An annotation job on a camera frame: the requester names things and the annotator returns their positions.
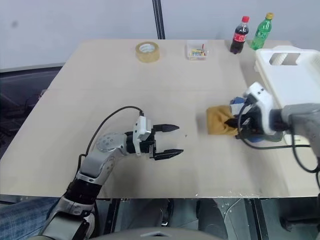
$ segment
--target wire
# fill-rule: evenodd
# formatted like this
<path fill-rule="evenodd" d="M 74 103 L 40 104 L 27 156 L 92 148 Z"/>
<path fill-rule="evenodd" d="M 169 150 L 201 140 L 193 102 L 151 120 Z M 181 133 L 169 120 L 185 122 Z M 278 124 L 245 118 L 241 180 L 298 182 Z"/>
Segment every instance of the wire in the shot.
<path fill-rule="evenodd" d="M 253 148 L 253 149 L 258 149 L 258 150 L 272 150 L 272 149 L 289 149 L 289 148 L 293 148 L 293 145 L 282 145 L 282 146 L 254 146 L 252 144 L 250 144 L 249 142 L 247 142 L 242 133 L 241 133 L 241 116 L 242 116 L 242 113 L 244 112 L 245 108 L 250 105 L 248 103 L 245 103 L 242 108 L 240 109 L 240 112 L 238 114 L 238 120 L 237 120 L 237 128 L 238 128 L 238 134 L 239 134 L 239 137 L 241 139 L 241 141 L 249 146 L 250 148 Z M 294 146 L 295 148 L 310 148 L 310 145 L 295 145 Z"/>
<path fill-rule="evenodd" d="M 144 112 L 141 110 L 141 108 L 137 107 L 137 106 L 123 106 L 121 108 L 119 108 L 118 110 L 114 111 L 113 113 L 111 113 L 109 116 L 107 116 L 101 123 L 100 125 L 98 126 L 98 128 L 96 129 L 96 131 L 94 132 L 92 138 L 90 139 L 90 142 L 88 144 L 88 147 L 86 148 L 86 151 L 85 153 L 81 153 L 78 157 L 78 165 L 76 167 L 76 172 L 75 174 L 77 175 L 77 172 L 79 171 L 80 167 L 81 167 L 81 161 L 82 161 L 82 157 L 86 157 L 88 154 L 89 154 L 89 151 L 90 151 L 90 148 L 91 148 L 91 145 L 95 139 L 95 137 L 97 136 L 98 132 L 100 131 L 100 129 L 102 128 L 102 126 L 106 123 L 106 121 L 111 118 L 113 115 L 115 115 L 116 113 L 124 110 L 124 109 L 136 109 L 139 111 L 139 114 L 140 116 L 143 116 L 144 115 Z"/>
<path fill-rule="evenodd" d="M 224 218 L 223 219 L 223 222 L 224 222 L 224 224 L 226 225 L 226 220 L 227 218 Z M 239 237 L 238 237 L 238 234 L 237 234 L 237 231 L 236 231 L 236 229 L 235 229 L 235 226 L 234 226 L 234 224 L 233 224 L 233 222 L 232 222 L 232 219 L 231 219 L 231 217 L 229 216 L 229 219 L 230 219 L 230 223 L 231 223 L 231 225 L 232 225 L 232 229 L 233 229 L 233 232 L 234 232 L 234 234 L 235 234 L 235 236 L 236 236 L 236 239 L 237 240 L 239 240 Z"/>
<path fill-rule="evenodd" d="M 293 155 L 294 155 L 294 158 L 296 160 L 296 162 L 298 163 L 298 165 L 303 169 L 305 170 L 306 172 L 310 173 L 310 174 L 316 174 L 319 172 L 319 167 L 317 166 L 315 169 L 308 169 L 306 168 L 302 162 L 300 161 L 299 157 L 298 157 L 298 154 L 297 154 L 297 150 L 296 150 L 296 141 L 295 141 L 295 129 L 294 127 L 292 126 L 291 127 L 291 142 L 292 142 L 292 152 L 293 152 Z"/>
<path fill-rule="evenodd" d="M 229 213 L 229 211 L 234 207 L 234 205 L 236 205 L 239 201 L 241 200 L 241 198 L 238 198 L 237 201 L 235 201 L 230 207 L 227 208 L 227 210 L 225 211 L 225 214 L 223 216 L 223 221 L 226 222 L 226 218 L 227 218 L 227 215 Z"/>
<path fill-rule="evenodd" d="M 318 188 L 320 189 L 320 182 L 319 182 L 319 171 L 315 173 L 315 179 L 316 179 L 316 184 L 318 185 Z"/>

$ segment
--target black pole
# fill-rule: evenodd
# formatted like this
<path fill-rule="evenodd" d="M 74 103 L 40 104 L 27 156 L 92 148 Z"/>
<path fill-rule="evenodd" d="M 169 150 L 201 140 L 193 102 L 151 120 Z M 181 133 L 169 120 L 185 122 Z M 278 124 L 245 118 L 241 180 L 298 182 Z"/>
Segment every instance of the black pole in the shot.
<path fill-rule="evenodd" d="M 109 205 L 108 214 L 106 216 L 103 235 L 115 232 L 118 210 L 120 205 L 120 198 L 114 198 Z"/>
<path fill-rule="evenodd" d="M 249 232 L 252 240 L 269 240 L 262 203 L 259 198 L 244 200 Z"/>
<path fill-rule="evenodd" d="M 158 39 L 166 39 L 164 19 L 162 17 L 161 0 L 152 0 L 154 20 L 156 26 L 156 32 L 158 34 Z"/>

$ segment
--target sprite bottle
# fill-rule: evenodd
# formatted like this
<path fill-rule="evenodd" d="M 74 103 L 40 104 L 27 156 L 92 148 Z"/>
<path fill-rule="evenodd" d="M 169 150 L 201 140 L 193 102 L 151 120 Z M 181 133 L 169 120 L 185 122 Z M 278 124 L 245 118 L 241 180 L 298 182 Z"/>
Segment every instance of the sprite bottle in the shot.
<path fill-rule="evenodd" d="M 272 12 L 268 12 L 265 16 L 265 20 L 259 24 L 250 46 L 253 50 L 261 49 L 264 46 L 265 41 L 271 32 L 271 20 L 273 17 L 274 14 Z"/>

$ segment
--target tape roll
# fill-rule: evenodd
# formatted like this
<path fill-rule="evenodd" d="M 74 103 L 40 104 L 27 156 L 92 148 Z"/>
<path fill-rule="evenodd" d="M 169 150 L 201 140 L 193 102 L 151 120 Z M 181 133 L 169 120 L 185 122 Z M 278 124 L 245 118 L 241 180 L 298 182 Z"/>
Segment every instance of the tape roll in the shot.
<path fill-rule="evenodd" d="M 145 41 L 135 47 L 137 58 L 143 63 L 152 63 L 159 59 L 159 46 L 155 42 Z"/>

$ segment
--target brown cloth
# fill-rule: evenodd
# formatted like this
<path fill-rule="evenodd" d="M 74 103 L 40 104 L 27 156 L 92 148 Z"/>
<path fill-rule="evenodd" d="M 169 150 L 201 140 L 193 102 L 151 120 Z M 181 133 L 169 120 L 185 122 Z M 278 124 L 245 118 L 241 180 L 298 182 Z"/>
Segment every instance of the brown cloth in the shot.
<path fill-rule="evenodd" d="M 228 119 L 233 119 L 229 105 L 212 106 L 206 110 L 206 125 L 210 135 L 231 135 L 238 134 L 237 128 L 225 124 Z"/>

